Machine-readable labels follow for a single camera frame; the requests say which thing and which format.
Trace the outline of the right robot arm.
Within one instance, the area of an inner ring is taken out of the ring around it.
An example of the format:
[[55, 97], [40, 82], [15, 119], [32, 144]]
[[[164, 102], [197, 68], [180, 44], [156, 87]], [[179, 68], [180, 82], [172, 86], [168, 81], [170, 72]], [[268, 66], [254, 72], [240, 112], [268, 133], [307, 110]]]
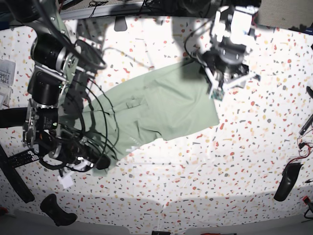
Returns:
[[71, 86], [106, 64], [96, 48], [69, 32], [55, 1], [8, 0], [6, 5], [16, 21], [37, 34], [30, 50], [35, 64], [27, 88], [30, 99], [22, 113], [22, 143], [43, 166], [58, 171], [60, 183], [68, 188], [73, 173], [110, 162], [105, 147], [89, 136]]

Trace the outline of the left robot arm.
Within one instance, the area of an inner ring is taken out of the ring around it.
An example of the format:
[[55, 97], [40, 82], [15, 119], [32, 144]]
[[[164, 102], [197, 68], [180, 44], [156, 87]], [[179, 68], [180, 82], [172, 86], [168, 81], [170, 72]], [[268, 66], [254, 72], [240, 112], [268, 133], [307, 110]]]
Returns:
[[226, 91], [261, 79], [244, 63], [256, 45], [252, 22], [260, 6], [259, 0], [230, 0], [217, 9], [210, 28], [211, 48], [195, 53], [210, 98], [221, 101]]

